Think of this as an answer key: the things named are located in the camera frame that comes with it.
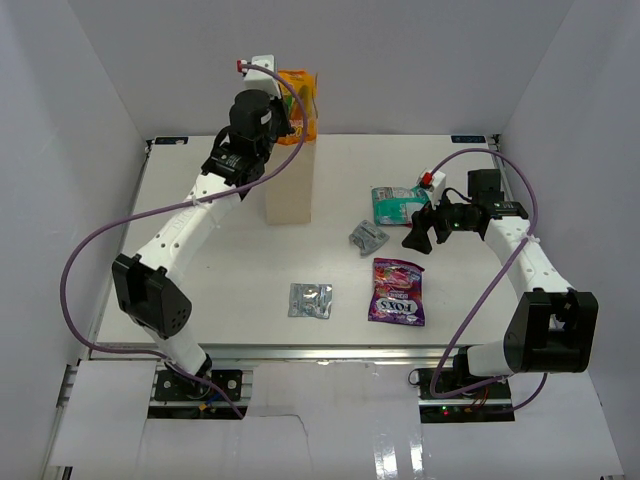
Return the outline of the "grey candy sachet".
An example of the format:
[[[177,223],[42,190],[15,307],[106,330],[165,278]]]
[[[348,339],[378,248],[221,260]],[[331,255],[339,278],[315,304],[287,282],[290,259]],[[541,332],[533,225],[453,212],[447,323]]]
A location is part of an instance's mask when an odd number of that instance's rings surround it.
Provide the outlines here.
[[[361,257],[376,252],[388,240],[389,235],[368,220],[361,221],[349,235],[349,242],[359,249]]]

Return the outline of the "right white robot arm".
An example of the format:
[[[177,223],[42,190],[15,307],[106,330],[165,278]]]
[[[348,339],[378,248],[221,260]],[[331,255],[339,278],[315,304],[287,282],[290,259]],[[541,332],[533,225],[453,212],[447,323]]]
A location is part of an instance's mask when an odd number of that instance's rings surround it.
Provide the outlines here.
[[[493,378],[518,373],[582,373],[590,361],[599,305],[591,292],[576,290],[554,268],[533,236],[533,220],[521,203],[506,199],[496,169],[468,174],[468,195],[453,203],[444,187],[412,215],[403,247],[428,254],[430,236],[444,243],[457,231],[474,232],[501,263],[519,298],[502,339],[461,347],[453,358],[451,384],[472,399]]]

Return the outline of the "teal snack packet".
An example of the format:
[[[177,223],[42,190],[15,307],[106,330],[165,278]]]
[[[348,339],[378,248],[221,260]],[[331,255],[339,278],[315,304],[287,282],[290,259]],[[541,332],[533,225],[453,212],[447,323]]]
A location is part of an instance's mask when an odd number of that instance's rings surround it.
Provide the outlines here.
[[[412,215],[429,200],[424,189],[416,186],[375,187],[371,190],[374,223],[378,226],[409,226]]]

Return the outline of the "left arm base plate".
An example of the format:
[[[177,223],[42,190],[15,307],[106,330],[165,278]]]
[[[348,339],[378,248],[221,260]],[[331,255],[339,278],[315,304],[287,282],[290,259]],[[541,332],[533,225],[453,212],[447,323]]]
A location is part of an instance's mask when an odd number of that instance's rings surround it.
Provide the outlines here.
[[[210,373],[209,381],[217,385],[232,402],[241,399],[243,383],[241,370],[213,370]],[[157,373],[151,399],[164,403],[224,401],[217,390],[202,383],[185,379],[170,369],[160,370]]]

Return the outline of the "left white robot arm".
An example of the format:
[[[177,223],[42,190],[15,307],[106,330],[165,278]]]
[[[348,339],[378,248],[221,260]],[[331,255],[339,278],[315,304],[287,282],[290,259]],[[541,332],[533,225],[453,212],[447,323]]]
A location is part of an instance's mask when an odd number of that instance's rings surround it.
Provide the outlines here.
[[[154,340],[175,369],[177,387],[199,399],[211,387],[211,360],[187,325],[192,303],[180,285],[186,269],[213,229],[265,173],[274,144],[291,133],[281,95],[257,89],[236,95],[230,123],[216,136],[187,197],[133,256],[112,264],[118,306]]]

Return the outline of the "purple Fox's candy bag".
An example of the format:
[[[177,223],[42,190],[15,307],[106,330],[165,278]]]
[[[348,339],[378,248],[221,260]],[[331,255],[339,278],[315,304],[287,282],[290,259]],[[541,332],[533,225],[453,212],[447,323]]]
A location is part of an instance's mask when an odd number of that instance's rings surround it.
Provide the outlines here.
[[[373,260],[373,294],[368,310],[371,322],[423,327],[426,322],[419,265],[390,258]]]

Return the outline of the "orange snack packet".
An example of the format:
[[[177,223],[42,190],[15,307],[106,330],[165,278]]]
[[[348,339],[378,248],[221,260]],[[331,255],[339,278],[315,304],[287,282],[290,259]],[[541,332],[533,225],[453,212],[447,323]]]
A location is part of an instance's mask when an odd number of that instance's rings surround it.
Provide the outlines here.
[[[306,143],[314,142],[317,137],[316,109],[317,76],[306,70],[280,70],[279,75],[289,83],[300,98],[299,104],[291,95],[291,92],[281,86],[282,97],[288,109],[289,123],[293,129],[291,134],[278,139],[278,143],[284,146],[295,145],[299,142],[303,131],[303,114],[307,116]]]

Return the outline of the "silver foil sachet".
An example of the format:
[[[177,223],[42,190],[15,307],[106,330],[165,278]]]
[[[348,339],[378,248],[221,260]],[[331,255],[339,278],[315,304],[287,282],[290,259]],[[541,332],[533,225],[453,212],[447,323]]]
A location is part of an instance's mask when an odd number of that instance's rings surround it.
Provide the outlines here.
[[[331,284],[292,283],[289,292],[288,316],[329,319],[332,300]]]

